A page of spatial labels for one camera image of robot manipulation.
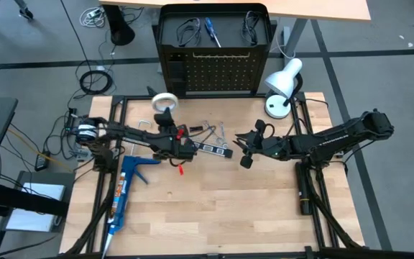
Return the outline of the blue caulking gun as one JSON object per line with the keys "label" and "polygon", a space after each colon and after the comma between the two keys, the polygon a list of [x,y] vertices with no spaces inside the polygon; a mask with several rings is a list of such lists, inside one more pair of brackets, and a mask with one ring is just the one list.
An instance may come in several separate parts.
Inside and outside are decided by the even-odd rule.
{"label": "blue caulking gun", "polygon": [[145,184],[149,182],[137,170],[138,165],[157,165],[160,161],[140,156],[125,155],[121,164],[121,173],[115,190],[111,206],[111,218],[108,219],[108,234],[101,259],[104,259],[111,244],[113,236],[124,226],[125,210],[128,202],[130,187],[134,176],[140,178]]}

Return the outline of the black pegboard cart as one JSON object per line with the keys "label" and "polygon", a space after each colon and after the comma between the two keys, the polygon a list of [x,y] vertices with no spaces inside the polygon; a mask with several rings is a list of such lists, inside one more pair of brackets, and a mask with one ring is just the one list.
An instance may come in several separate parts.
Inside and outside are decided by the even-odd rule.
{"label": "black pegboard cart", "polygon": [[[210,38],[213,23],[221,47]],[[263,4],[167,4],[153,27],[166,89],[176,96],[190,92],[257,93],[276,25]],[[201,60],[187,54],[242,55],[247,59]]]}

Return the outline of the tan hook rail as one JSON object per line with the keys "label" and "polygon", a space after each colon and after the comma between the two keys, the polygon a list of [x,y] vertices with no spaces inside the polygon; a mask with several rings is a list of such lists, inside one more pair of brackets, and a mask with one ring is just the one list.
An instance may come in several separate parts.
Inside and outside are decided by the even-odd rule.
{"label": "tan hook rail", "polygon": [[186,55],[187,58],[201,59],[201,60],[216,60],[216,59],[247,59],[251,57],[251,53],[242,54],[242,55],[233,55],[233,54],[211,54],[211,53],[191,53]]}

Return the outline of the white flat box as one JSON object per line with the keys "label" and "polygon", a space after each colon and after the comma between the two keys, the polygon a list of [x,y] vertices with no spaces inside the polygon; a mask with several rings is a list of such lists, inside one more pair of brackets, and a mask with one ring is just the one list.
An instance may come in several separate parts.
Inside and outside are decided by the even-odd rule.
{"label": "white flat box", "polygon": [[[23,192],[61,200],[65,194],[65,186],[47,183],[25,183]],[[52,214],[14,209],[6,224],[7,230],[51,232],[60,225],[62,217]]]}

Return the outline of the long silver combination wrench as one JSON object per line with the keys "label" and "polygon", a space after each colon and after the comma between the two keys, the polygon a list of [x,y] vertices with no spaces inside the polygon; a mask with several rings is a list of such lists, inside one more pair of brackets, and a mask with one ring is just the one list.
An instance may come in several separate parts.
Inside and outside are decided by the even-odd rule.
{"label": "long silver combination wrench", "polygon": [[224,123],[223,122],[219,122],[219,127],[220,127],[220,130],[221,130],[221,138],[222,138],[222,147],[223,148],[225,148],[225,149],[227,149],[229,146],[228,146],[228,143],[227,143],[227,141],[226,141],[226,134],[225,134],[225,130],[224,130]]}

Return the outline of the grey chair leg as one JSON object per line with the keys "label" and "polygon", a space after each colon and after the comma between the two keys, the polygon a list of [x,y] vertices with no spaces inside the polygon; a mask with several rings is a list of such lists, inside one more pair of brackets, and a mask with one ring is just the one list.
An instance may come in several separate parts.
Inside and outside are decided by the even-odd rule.
{"label": "grey chair leg", "polygon": [[28,9],[27,4],[24,0],[14,0],[19,7],[19,14],[28,20],[33,20],[33,14]]}

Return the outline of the white masking tape roll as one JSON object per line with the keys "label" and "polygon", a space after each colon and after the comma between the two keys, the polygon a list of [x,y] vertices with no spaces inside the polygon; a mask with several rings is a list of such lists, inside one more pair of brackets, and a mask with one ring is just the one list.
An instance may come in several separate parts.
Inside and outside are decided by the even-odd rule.
{"label": "white masking tape roll", "polygon": [[156,94],[151,100],[152,108],[163,113],[166,109],[175,110],[179,106],[178,97],[171,93]]}

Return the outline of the black power adapter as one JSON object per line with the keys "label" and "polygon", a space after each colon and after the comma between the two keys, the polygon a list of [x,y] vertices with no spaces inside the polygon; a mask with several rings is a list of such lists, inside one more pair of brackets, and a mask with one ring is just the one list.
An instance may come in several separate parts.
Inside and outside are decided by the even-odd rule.
{"label": "black power adapter", "polygon": [[42,170],[46,169],[49,165],[49,162],[50,162],[48,160],[49,157],[50,157],[50,151],[48,151],[48,150],[43,150],[40,155],[37,155],[35,165],[34,165],[34,170],[35,171],[42,171]]}

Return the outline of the black aluminium rig frame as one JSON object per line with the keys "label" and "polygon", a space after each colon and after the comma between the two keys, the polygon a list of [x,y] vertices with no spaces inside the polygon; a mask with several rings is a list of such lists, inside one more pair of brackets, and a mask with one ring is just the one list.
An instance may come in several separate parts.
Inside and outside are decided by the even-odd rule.
{"label": "black aluminium rig frame", "polygon": [[[141,96],[93,98],[89,117],[158,133],[152,98]],[[270,119],[265,99],[179,99],[171,111],[194,142],[222,147],[219,122],[224,123],[232,158],[197,150],[190,162],[159,160],[138,165],[149,182],[134,176],[124,226],[113,236],[104,259],[315,257],[330,259],[414,259],[414,253],[371,250],[359,244],[359,223],[346,176],[331,159],[325,165],[308,160],[279,161],[253,154],[251,168],[240,165],[242,149],[235,134],[255,129],[258,119],[275,127],[274,136],[306,135],[332,128],[321,104],[293,105],[289,117]],[[152,123],[142,124],[139,120]],[[204,142],[203,121],[216,126],[217,140]],[[189,127],[203,126],[200,132]],[[125,141],[109,142],[112,171],[77,178],[65,218],[61,259],[101,259],[109,230],[111,206],[125,155],[153,158],[153,151]],[[304,162],[311,215],[300,213],[295,164]]]}

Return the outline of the black and silver level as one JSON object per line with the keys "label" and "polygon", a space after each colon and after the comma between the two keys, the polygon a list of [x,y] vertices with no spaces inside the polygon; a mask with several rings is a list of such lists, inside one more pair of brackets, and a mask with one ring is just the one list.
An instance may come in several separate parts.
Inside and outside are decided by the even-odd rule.
{"label": "black and silver level", "polygon": [[219,147],[215,145],[208,145],[201,142],[194,142],[194,145],[197,148],[197,150],[212,155],[217,155],[225,158],[232,158],[233,155],[233,150],[230,150],[228,148]]}

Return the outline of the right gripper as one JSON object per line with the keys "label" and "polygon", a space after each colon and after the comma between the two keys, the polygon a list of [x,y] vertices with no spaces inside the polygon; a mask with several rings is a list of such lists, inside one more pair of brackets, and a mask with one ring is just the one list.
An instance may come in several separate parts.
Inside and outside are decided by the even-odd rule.
{"label": "right gripper", "polygon": [[235,134],[239,140],[237,145],[242,149],[243,156],[240,165],[244,168],[251,168],[253,154],[264,155],[279,161],[290,159],[289,140],[286,137],[275,137],[275,127],[257,120],[255,130],[247,133]]}

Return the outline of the black pedestal foot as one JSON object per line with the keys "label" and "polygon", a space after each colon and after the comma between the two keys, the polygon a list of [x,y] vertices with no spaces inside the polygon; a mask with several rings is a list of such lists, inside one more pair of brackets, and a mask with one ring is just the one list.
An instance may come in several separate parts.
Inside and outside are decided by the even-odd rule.
{"label": "black pedestal foot", "polygon": [[109,22],[111,41],[118,46],[127,45],[135,38],[134,30],[127,24],[116,5],[102,4],[103,10]]}

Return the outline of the black power strip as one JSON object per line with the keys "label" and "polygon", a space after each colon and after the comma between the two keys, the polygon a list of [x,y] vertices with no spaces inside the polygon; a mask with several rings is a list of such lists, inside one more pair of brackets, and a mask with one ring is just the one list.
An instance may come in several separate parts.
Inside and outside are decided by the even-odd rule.
{"label": "black power strip", "polygon": [[64,129],[66,135],[69,135],[73,131],[74,120],[76,116],[77,109],[69,108],[67,113],[66,122],[64,124]]}

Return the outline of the white desk lamp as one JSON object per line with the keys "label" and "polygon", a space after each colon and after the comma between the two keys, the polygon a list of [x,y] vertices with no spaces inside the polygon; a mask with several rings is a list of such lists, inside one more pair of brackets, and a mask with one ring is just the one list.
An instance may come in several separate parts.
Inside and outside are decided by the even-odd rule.
{"label": "white desk lamp", "polygon": [[273,119],[283,119],[290,113],[290,102],[303,86],[303,78],[300,74],[302,67],[302,61],[293,58],[281,71],[275,72],[265,79],[266,86],[274,94],[266,98],[264,108]]}

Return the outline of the short silver combination wrench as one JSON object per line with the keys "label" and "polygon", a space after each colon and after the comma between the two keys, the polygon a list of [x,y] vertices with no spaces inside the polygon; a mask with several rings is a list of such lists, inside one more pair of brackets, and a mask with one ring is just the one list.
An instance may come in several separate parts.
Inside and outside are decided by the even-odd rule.
{"label": "short silver combination wrench", "polygon": [[206,128],[206,132],[207,132],[207,136],[205,137],[205,139],[203,140],[204,142],[215,142],[217,140],[217,135],[216,135],[216,126],[210,124],[207,120],[203,121],[203,126]]}

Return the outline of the blue-handled screwdriver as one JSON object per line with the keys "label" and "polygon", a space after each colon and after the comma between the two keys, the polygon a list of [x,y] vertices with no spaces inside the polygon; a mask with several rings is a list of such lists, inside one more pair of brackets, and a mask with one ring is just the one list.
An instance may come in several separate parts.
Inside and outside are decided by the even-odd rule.
{"label": "blue-handled screwdriver", "polygon": [[205,26],[206,26],[206,29],[207,29],[207,32],[208,32],[210,38],[216,43],[216,46],[221,47],[220,42],[219,42],[219,40],[216,36],[216,32],[215,32],[215,29],[213,27],[213,23],[212,23],[211,19],[208,18],[208,17],[205,18]]}

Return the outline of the black cylinder with yellow band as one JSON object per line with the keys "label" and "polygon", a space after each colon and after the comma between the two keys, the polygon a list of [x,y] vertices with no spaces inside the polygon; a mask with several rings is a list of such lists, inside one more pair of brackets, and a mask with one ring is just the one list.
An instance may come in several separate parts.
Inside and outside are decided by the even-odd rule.
{"label": "black cylinder with yellow band", "polygon": [[300,205],[300,213],[302,215],[311,215],[311,203],[308,195],[308,187],[306,184],[306,173],[308,172],[304,162],[297,162],[295,164],[296,178],[298,184],[298,197]]}

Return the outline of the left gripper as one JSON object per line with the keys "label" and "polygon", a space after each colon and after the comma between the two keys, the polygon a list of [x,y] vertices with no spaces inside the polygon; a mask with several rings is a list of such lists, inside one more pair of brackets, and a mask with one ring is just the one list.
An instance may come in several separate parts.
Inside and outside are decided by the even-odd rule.
{"label": "left gripper", "polygon": [[184,125],[177,126],[169,107],[162,113],[155,114],[154,120],[157,123],[159,133],[155,137],[157,151],[164,159],[192,160],[197,152],[190,152],[190,146],[197,148],[196,143],[187,139],[187,130]]}

